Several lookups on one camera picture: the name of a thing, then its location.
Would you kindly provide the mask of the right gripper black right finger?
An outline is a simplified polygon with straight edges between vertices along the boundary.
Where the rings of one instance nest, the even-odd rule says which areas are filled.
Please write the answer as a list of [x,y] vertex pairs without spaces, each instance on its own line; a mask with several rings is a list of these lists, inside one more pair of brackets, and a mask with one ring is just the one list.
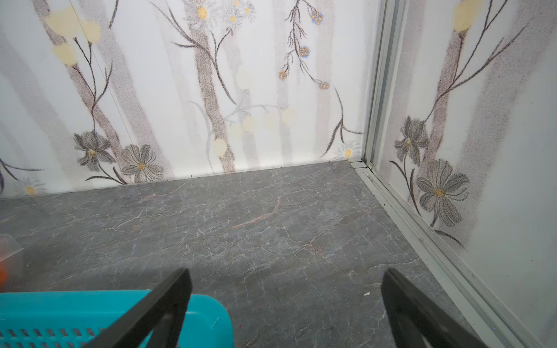
[[485,347],[402,273],[388,269],[381,295],[396,347]]

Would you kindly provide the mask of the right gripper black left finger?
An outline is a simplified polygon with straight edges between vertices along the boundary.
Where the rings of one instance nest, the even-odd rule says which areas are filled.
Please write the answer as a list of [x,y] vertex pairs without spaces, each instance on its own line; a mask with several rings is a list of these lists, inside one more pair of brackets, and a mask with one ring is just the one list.
[[179,268],[87,347],[177,347],[192,292],[189,270]]

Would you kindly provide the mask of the teal plastic basket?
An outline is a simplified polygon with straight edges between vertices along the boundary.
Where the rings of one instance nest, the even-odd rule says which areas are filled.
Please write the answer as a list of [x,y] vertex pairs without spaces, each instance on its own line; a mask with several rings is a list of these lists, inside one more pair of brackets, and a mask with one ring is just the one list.
[[[147,290],[1,294],[2,347],[84,347]],[[190,297],[178,347],[233,347],[232,320],[216,299]]]

